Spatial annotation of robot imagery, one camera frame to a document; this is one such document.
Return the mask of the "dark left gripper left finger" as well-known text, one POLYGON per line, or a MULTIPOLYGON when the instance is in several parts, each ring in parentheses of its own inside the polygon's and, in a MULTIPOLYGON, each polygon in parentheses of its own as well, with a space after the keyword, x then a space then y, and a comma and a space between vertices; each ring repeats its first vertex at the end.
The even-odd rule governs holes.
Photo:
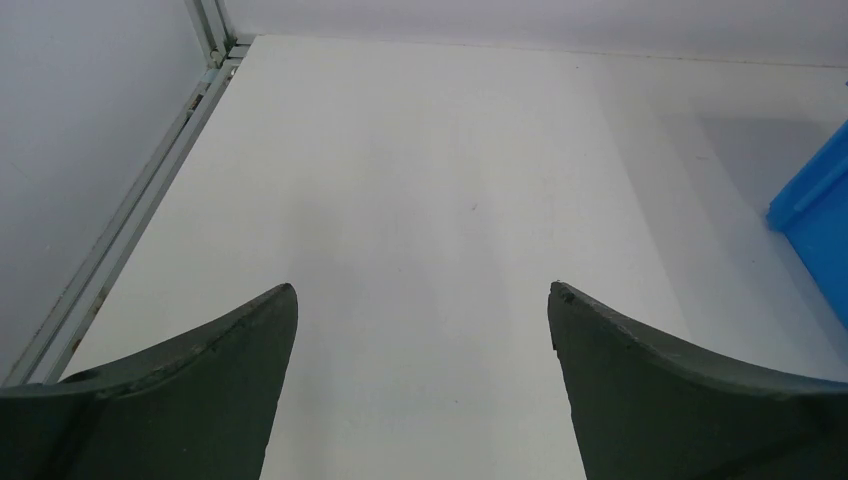
POLYGON ((53 384, 1 391, 5 479, 256 479, 298 326, 295 289, 53 384))

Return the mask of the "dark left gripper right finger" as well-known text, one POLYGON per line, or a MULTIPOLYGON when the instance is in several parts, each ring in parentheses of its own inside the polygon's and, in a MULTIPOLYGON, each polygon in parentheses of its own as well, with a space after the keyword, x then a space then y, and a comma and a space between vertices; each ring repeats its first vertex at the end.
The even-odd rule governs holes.
POLYGON ((590 479, 843 479, 847 386, 727 357, 564 282, 547 316, 590 479))

